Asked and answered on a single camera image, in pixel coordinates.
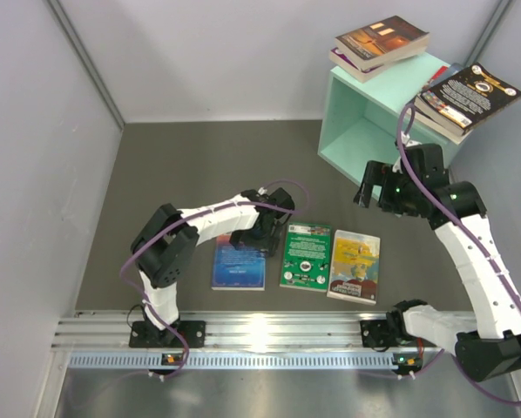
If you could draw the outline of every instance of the green book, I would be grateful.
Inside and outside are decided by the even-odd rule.
[[[330,226],[288,225],[280,286],[326,292],[330,264]]]

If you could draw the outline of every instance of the gray table surface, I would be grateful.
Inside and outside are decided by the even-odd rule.
[[[77,309],[127,309],[139,295],[118,271],[154,211],[210,205],[275,179],[296,179],[312,205],[292,219],[381,237],[374,307],[279,287],[282,247],[267,261],[264,292],[211,289],[213,240],[196,248],[178,283],[181,310],[387,310],[406,299],[441,310],[469,310],[457,271],[424,219],[397,218],[352,204],[356,186],[317,156],[321,121],[131,124],[125,128],[78,297]],[[296,205],[301,192],[286,186]],[[130,271],[139,282],[136,270]]]

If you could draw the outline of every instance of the white wall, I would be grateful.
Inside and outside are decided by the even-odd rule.
[[[119,137],[44,1],[0,0],[0,417],[33,406]]]
[[[463,61],[491,0],[62,0],[128,122],[321,118],[333,38],[398,14]]]
[[[521,89],[521,2],[515,2],[480,62]],[[458,155],[454,173],[477,186],[521,293],[521,100],[477,128]]]

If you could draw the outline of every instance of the shelf top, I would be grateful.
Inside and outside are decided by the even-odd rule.
[[[332,70],[332,75],[371,101],[398,114],[442,65],[449,66],[425,52],[397,62],[367,83],[360,83],[338,66]]]

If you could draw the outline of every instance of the stack of books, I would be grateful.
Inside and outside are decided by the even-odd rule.
[[[429,38],[429,32],[393,16],[336,37],[329,57],[365,83],[397,61],[423,53]]]
[[[521,98],[521,91],[480,63],[440,68],[415,97],[416,120],[455,144]]]

